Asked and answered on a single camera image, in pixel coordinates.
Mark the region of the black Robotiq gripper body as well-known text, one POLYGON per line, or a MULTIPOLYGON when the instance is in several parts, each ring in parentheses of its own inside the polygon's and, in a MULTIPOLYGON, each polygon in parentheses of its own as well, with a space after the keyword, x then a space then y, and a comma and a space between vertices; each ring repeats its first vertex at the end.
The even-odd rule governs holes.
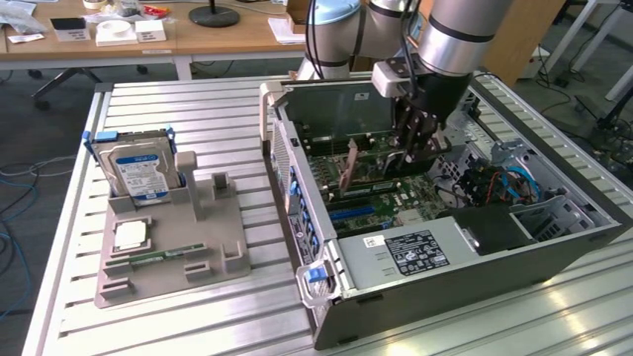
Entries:
POLYGON ((445 125, 469 83, 469 74, 445 76, 439 73, 427 73, 415 79, 416 95, 413 95, 411 80, 407 79, 399 85, 403 96, 395 104, 395 124, 399 125, 405 119, 405 108, 411 107, 412 111, 425 112, 429 117, 435 117, 440 125, 445 125))

